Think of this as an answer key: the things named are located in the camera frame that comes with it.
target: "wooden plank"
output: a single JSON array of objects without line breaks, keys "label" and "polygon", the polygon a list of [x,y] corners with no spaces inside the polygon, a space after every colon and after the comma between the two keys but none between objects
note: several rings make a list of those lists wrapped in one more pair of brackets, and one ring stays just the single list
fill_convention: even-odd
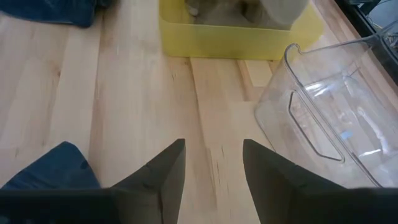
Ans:
[{"label": "wooden plank", "polygon": [[251,83],[256,87],[267,86],[272,77],[272,71],[266,60],[245,60]]},{"label": "wooden plank", "polygon": [[2,19],[0,185],[45,152],[68,34],[65,26]]},{"label": "wooden plank", "polygon": [[101,26],[99,13],[89,29],[69,28],[47,150],[69,141],[88,156]]},{"label": "wooden plank", "polygon": [[109,187],[185,138],[179,222],[218,223],[190,63],[162,53],[157,13],[157,1],[118,1],[104,14],[88,160]]},{"label": "wooden plank", "polygon": [[[259,223],[244,175],[243,138],[233,120],[240,116],[231,107],[242,102],[236,95],[243,93],[234,93],[236,89],[228,86],[234,82],[225,79],[233,78],[238,68],[234,60],[191,58],[191,63],[203,137],[211,154],[219,222]],[[220,65],[236,71],[218,69]]]}]

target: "denim fabric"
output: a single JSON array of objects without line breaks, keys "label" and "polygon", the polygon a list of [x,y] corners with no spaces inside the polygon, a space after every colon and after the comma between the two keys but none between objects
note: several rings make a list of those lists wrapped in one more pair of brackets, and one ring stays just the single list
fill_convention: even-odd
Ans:
[{"label": "denim fabric", "polygon": [[63,142],[21,170],[2,190],[99,188],[100,183],[79,149]]},{"label": "denim fabric", "polygon": [[0,0],[0,11],[38,22],[56,22],[89,27],[96,6],[108,7],[112,0]]}]

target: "clear plastic bin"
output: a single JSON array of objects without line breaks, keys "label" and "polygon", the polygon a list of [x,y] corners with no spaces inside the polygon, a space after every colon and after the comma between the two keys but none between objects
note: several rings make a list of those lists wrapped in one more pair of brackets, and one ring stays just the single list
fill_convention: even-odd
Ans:
[{"label": "clear plastic bin", "polygon": [[175,57],[279,60],[289,44],[308,47],[323,33],[310,4],[291,30],[275,30],[193,24],[184,0],[159,0],[159,26],[164,52]]},{"label": "clear plastic bin", "polygon": [[398,114],[364,78],[381,75],[375,54],[396,32],[398,21],[309,52],[288,46],[255,110],[275,151],[345,187],[397,187]]}]

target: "wooden table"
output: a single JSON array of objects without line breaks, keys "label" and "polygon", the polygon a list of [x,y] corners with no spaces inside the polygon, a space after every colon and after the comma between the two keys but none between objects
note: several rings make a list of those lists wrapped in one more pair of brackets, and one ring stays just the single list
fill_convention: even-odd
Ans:
[{"label": "wooden table", "polygon": [[[313,3],[313,48],[359,37],[333,0]],[[278,62],[166,57],[157,9],[120,0],[89,29],[0,16],[0,184],[70,141],[108,187],[185,138],[180,223],[259,223],[242,145],[270,146],[253,108]],[[389,82],[369,79],[397,108]]]}]

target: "wood grain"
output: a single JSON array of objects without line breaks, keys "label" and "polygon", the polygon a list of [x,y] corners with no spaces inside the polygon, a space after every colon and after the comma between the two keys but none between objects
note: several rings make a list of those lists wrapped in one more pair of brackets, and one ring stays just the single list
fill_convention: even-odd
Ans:
[{"label": "wood grain", "polygon": [[[359,37],[333,0],[312,4],[325,30],[308,50]],[[0,184],[70,141],[109,187],[185,138],[179,223],[259,223],[242,146],[251,138],[271,147],[253,111],[279,62],[165,56],[158,7],[120,0],[89,29],[0,15]],[[396,86],[374,58],[366,60],[363,83],[398,111]],[[273,125],[288,141],[293,133]],[[336,174],[322,162],[314,167]]]}]

